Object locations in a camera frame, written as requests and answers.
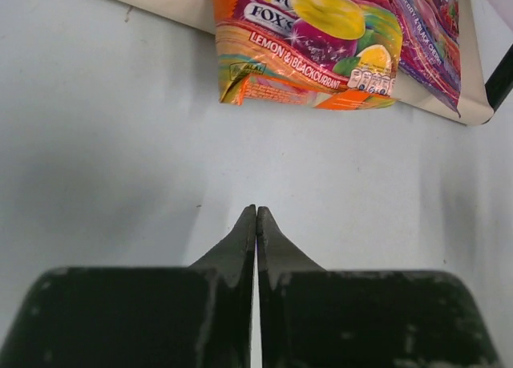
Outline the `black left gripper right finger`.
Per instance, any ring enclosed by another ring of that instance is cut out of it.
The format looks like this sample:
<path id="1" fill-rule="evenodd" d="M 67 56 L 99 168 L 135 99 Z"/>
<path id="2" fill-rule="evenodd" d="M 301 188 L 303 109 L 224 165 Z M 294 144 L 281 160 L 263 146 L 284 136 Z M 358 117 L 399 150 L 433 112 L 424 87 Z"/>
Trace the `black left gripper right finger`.
<path id="1" fill-rule="evenodd" d="M 498 367 L 470 291 L 437 270 L 327 270 L 261 207 L 256 219 L 265 367 Z"/>

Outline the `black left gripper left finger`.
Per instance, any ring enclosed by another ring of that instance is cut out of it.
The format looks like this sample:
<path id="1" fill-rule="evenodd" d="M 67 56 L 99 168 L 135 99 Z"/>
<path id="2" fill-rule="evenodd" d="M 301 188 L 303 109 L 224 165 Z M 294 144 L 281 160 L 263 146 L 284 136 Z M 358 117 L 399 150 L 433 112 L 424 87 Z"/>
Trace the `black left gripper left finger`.
<path id="1" fill-rule="evenodd" d="M 4 367 L 247 367 L 257 211 L 187 267 L 67 267 L 30 288 Z"/>

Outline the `orange fruits candy bag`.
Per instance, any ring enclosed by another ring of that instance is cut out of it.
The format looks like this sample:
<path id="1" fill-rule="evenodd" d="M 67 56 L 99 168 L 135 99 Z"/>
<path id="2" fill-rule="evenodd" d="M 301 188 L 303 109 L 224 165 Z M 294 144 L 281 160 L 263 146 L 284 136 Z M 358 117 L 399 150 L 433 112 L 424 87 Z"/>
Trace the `orange fruits candy bag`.
<path id="1" fill-rule="evenodd" d="M 389 0 L 212 0 L 220 101 L 389 107 L 402 30 Z"/>

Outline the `purple berries candy bag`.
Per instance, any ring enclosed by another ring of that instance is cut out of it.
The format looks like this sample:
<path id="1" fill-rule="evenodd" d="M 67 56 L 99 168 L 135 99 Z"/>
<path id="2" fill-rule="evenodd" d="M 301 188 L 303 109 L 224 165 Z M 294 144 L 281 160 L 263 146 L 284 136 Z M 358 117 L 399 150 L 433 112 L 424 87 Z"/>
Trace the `purple berries candy bag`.
<path id="1" fill-rule="evenodd" d="M 458 0 L 389 0 L 402 30 L 400 69 L 458 111 L 461 60 Z"/>

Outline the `beige three-tier shelf rack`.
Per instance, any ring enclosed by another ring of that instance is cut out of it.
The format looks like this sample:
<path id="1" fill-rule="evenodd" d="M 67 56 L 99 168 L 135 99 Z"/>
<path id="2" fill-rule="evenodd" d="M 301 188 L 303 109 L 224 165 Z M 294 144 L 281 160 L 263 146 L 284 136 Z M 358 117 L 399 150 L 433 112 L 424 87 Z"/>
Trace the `beige three-tier shelf rack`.
<path id="1" fill-rule="evenodd" d="M 212 0 L 116 0 L 197 30 L 215 33 Z M 483 78 L 478 38 L 471 0 L 458 0 L 462 90 L 458 102 L 461 117 L 437 100 L 429 91 L 404 74 L 398 76 L 398 98 L 411 106 L 466 125 L 489 121 L 512 89 L 512 50 Z"/>

